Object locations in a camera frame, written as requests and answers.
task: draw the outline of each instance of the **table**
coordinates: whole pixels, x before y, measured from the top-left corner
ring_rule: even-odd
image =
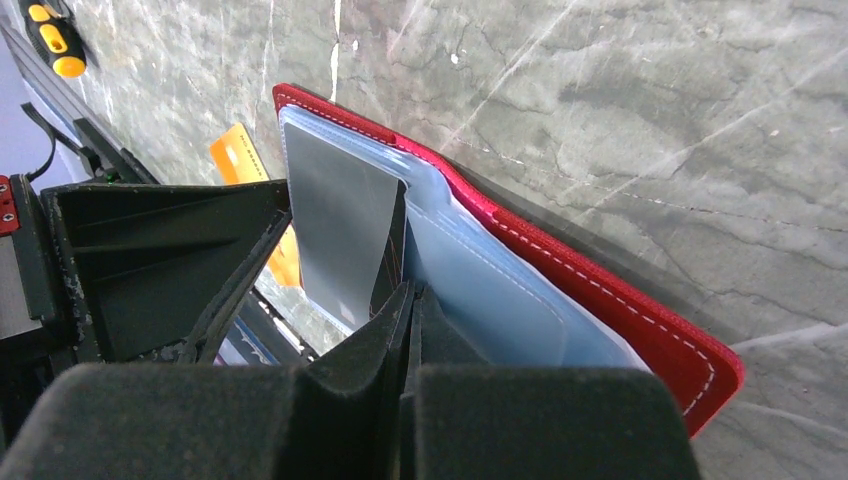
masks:
[[[271,87],[332,96],[742,355],[705,478],[844,478],[848,3],[69,4],[76,88],[159,178],[219,183],[237,121],[283,177]]]

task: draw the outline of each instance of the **screwdriver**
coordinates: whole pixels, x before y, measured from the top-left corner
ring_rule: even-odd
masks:
[[[27,36],[38,56],[54,72],[74,78],[85,71],[82,38],[70,19],[38,0],[18,0]]]

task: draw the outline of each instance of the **black cable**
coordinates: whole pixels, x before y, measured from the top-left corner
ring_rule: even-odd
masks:
[[[68,138],[64,133],[60,132],[53,125],[50,124],[44,117],[38,113],[38,110],[32,106],[31,103],[24,103],[21,105],[21,110],[26,113],[26,115],[35,122],[36,125],[41,127],[44,130],[44,133],[47,134],[47,138],[50,139],[50,156],[47,157],[47,161],[38,168],[38,170],[26,174],[27,180],[30,182],[35,180],[36,178],[44,175],[44,172],[50,168],[50,165],[53,164],[53,156],[56,154],[56,141],[58,140],[60,143],[71,149],[77,155],[80,154],[81,147],[73,142],[70,138]]]

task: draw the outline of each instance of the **red leather cover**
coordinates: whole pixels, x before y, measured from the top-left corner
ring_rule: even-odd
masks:
[[[273,95],[278,113],[297,105],[438,168],[456,198],[492,234],[633,346],[671,390],[690,436],[741,388],[745,369],[727,346],[485,197],[435,151],[293,85],[277,85]]]

